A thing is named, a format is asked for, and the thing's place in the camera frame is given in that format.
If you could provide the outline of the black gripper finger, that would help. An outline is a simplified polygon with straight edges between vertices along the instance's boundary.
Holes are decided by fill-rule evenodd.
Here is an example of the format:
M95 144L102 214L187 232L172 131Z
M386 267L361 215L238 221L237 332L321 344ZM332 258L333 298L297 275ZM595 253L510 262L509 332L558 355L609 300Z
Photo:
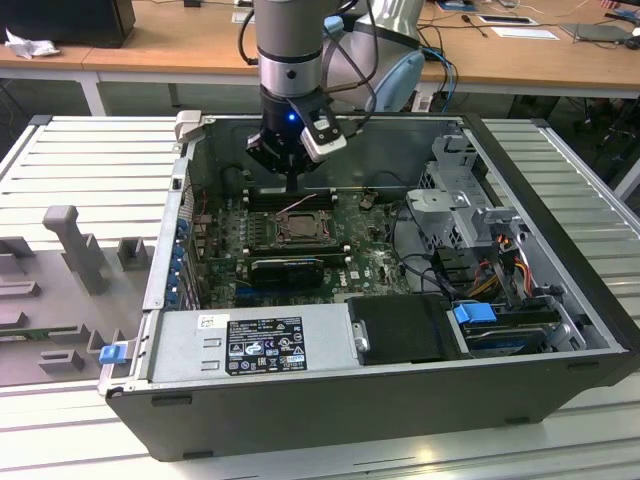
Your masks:
M291 191L299 190L300 179L315 169L315 164L310 159L293 159L291 163Z
M283 176L286 191L293 191L293 149L285 137L260 131L247 139L246 152L270 173Z

